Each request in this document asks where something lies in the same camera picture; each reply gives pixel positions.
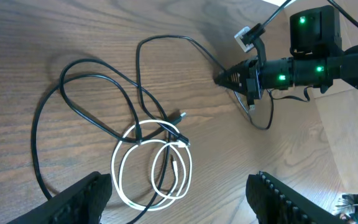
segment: green led indicator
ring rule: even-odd
[[[323,66],[317,66],[316,71],[317,71],[317,72],[323,72],[323,71],[324,71],[324,67],[323,67]]]
[[[285,80],[285,75],[279,75],[279,76],[278,76],[278,79],[279,79],[279,80]]]
[[[299,23],[300,24],[304,24],[306,22],[306,17],[305,16],[301,16],[299,19]]]

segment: wooden tabletop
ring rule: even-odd
[[[229,67],[249,57],[233,35],[263,22],[276,8],[261,0],[0,0],[0,223],[46,201],[32,167],[30,129],[37,103],[67,63],[97,57],[135,80],[137,43],[151,35],[180,34],[197,40]],[[263,40],[269,59],[289,56],[283,14],[267,27]],[[271,130],[259,131],[233,95],[214,84],[212,76],[219,70],[189,42],[155,40],[144,46],[140,61],[144,88],[167,114],[187,112],[178,128],[191,141],[194,165],[186,197],[165,210],[146,213],[140,223],[254,222],[245,187],[247,176],[258,170],[270,172],[323,208],[332,207],[342,183],[313,100],[278,101]],[[116,74],[89,63],[71,72],[89,71],[116,79],[139,118],[147,118],[136,89]],[[73,101],[119,133],[134,122],[119,90],[106,81],[77,80],[66,90]],[[301,95],[302,89],[276,94],[290,93]],[[158,115],[151,100],[146,102]],[[268,99],[258,103],[254,114],[259,123],[267,122],[269,107]],[[145,126],[144,133],[155,127]],[[69,109],[58,93],[42,112],[37,141],[41,173],[53,192],[92,171],[110,173],[117,143]],[[149,178],[157,146],[132,153],[126,163],[124,189],[139,203],[147,203],[154,193]],[[172,183],[171,173],[167,171],[163,187]],[[113,190],[102,223],[125,223],[138,213]]]

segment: coiled white cable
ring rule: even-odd
[[[179,133],[179,130],[177,127],[175,127],[173,124],[169,123],[169,122],[166,122],[166,121],[161,121],[161,120],[156,120],[156,119],[148,119],[148,120],[144,120],[144,121],[141,121],[139,122],[139,124],[145,124],[145,123],[162,123],[162,124],[166,124],[166,125],[169,125],[170,127],[172,127],[177,133]],[[122,136],[122,138],[125,138],[133,129],[135,128],[135,125],[131,126],[125,133],[124,135]],[[192,164],[192,161],[191,161],[191,154],[190,154],[190,150],[188,148],[188,146],[185,145],[185,143],[181,142],[181,141],[178,141],[178,142],[166,142],[164,140],[160,140],[160,139],[150,139],[150,140],[146,140],[146,141],[143,141],[141,142],[140,145],[144,145],[144,144],[147,144],[147,143],[151,143],[151,142],[159,142],[159,143],[162,143],[164,144],[157,152],[157,155],[155,156],[154,158],[154,161],[153,161],[153,165],[152,165],[152,170],[151,170],[151,183],[152,183],[152,186],[154,188],[154,190],[161,196],[163,197],[163,199],[156,205],[153,205],[149,208],[149,211],[158,211],[158,210],[161,210],[161,209],[164,209],[164,208],[167,208],[168,206],[170,206],[176,199],[179,199],[179,198],[183,198],[186,194],[187,194],[187,191],[190,187],[190,181],[191,181],[191,171],[193,169],[193,164]],[[112,181],[113,181],[113,184],[117,190],[117,193],[118,193],[118,196],[121,198],[121,200],[126,203],[128,206],[130,206],[131,208],[134,208],[136,210],[143,210],[145,208],[144,205],[139,205],[133,201],[131,201],[129,198],[127,198],[124,194],[124,191],[122,189],[122,173],[123,173],[123,170],[124,170],[124,164],[125,164],[125,161],[126,159],[128,158],[128,155],[135,149],[137,149],[139,147],[138,144],[132,146],[124,155],[123,159],[122,159],[122,162],[121,162],[121,166],[120,166],[120,169],[119,169],[119,174],[118,174],[118,181],[116,179],[116,173],[115,173],[115,170],[114,170],[114,161],[115,161],[115,158],[116,158],[116,155],[117,155],[117,152],[119,150],[119,148],[121,147],[121,144],[122,144],[122,141],[119,141],[113,154],[112,154],[112,157],[111,157],[111,176],[112,176]],[[175,183],[174,185],[172,186],[171,190],[169,191],[169,193],[167,195],[161,193],[156,185],[155,185],[155,182],[154,182],[154,169],[155,169],[155,164],[157,162],[157,159],[159,157],[159,155],[161,154],[161,152],[167,147],[169,146],[171,149],[173,149],[173,151],[175,152],[175,154],[178,156],[180,162],[181,162],[181,166],[183,168],[183,181],[178,189],[178,192],[176,193],[176,196],[171,196],[173,191],[176,189],[176,186],[178,185],[178,179],[179,179],[179,176],[178,176],[178,166],[177,166],[177,162],[176,161],[173,161],[173,174],[175,176]],[[175,146],[178,146],[179,148],[185,148],[186,149],[186,152],[188,154],[188,157],[189,157],[189,175],[188,175],[188,183],[187,183],[187,186],[186,186],[186,190],[183,194],[180,195],[180,192],[183,190],[183,187],[186,183],[186,168],[185,168],[185,162],[183,161],[183,158],[182,156],[180,155],[179,151],[175,148]],[[162,205],[167,199],[170,199],[171,201],[168,202],[166,205]]]

